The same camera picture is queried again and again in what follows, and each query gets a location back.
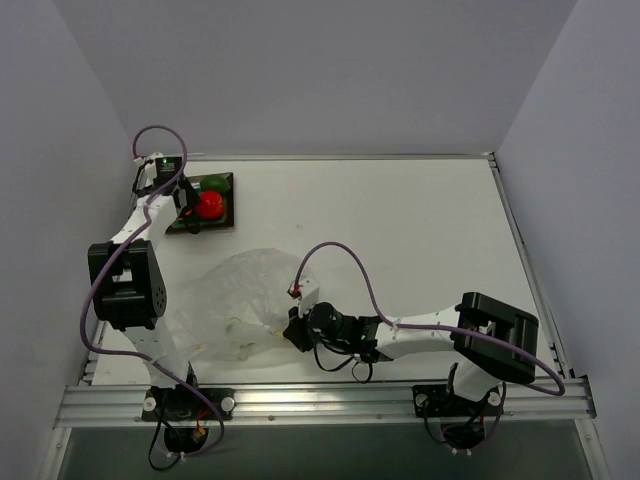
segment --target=green object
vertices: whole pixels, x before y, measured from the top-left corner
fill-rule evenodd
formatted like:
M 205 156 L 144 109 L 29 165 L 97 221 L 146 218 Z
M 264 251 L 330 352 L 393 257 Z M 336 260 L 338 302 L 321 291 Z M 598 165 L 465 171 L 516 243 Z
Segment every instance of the green object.
M 200 190 L 203 192 L 213 190 L 214 192 L 218 192 L 220 195 L 224 195 L 231 190 L 231 186 L 229 185 L 229 182 L 220 175 L 207 175 L 200 180 Z

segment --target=red ball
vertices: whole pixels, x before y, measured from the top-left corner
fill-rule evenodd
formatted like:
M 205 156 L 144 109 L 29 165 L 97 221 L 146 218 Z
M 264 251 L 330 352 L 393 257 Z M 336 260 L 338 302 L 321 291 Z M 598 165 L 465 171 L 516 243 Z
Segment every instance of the red ball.
M 200 194 L 200 203 L 196 207 L 196 212 L 206 220 L 214 220 L 224 214 L 224 200 L 222 195 L 213 190 L 208 190 Z

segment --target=clear plastic bag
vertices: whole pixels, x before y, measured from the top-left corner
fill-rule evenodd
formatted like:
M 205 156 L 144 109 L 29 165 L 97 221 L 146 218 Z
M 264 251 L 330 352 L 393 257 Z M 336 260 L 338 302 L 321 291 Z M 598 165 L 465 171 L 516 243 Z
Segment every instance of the clear plastic bag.
M 276 249 L 234 255 L 187 287 L 172 333 L 191 360 L 246 360 L 292 347 L 282 332 L 295 300 L 287 293 L 300 259 Z

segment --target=gray wall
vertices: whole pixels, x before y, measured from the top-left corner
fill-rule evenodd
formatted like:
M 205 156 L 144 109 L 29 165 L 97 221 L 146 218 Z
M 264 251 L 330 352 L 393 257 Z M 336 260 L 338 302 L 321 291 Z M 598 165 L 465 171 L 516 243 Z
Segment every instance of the gray wall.
M 129 135 L 160 122 L 194 152 L 478 153 L 575 0 L 55 3 Z
M 126 134 L 50 0 L 0 15 L 0 478 L 33 478 L 84 355 L 86 250 L 126 216 Z
M 498 152 L 615 478 L 637 478 L 640 3 L 580 0 Z

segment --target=cable clip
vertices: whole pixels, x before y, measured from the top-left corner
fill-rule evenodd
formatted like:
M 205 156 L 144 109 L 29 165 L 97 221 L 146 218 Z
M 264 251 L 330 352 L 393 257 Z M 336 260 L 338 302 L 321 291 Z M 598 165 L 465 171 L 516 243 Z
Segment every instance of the cable clip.
M 155 366 L 154 363 L 160 361 L 160 359 L 163 358 L 163 357 L 164 357 L 164 354 L 161 353 L 161 354 L 156 355 L 155 357 L 150 357 L 149 360 L 144 360 L 143 359 L 142 361 L 144 363 L 146 363 L 147 365 L 151 365 L 152 367 L 154 367 Z
M 400 330 L 400 323 L 402 320 L 404 320 L 404 318 L 396 318 L 391 326 L 391 339 L 394 341 L 398 336 L 398 330 Z

